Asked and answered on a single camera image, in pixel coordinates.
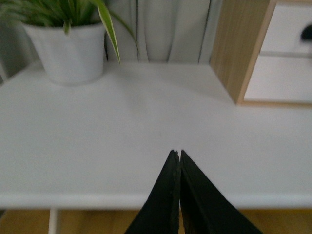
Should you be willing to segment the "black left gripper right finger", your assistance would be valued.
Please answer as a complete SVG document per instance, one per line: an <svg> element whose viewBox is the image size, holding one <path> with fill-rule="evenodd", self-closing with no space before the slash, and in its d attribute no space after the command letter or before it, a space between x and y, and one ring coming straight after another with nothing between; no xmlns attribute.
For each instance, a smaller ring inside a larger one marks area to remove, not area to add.
<svg viewBox="0 0 312 234"><path fill-rule="evenodd" d="M186 234L260 234L205 176L195 162L181 152L180 204Z"/></svg>

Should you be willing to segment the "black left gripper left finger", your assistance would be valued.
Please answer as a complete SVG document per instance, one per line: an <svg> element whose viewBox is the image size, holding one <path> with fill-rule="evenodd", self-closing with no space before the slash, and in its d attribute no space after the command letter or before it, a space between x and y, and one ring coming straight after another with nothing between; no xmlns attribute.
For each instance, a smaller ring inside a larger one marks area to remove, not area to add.
<svg viewBox="0 0 312 234"><path fill-rule="evenodd" d="M178 153L170 151L163 168L127 234L177 234L181 168Z"/></svg>

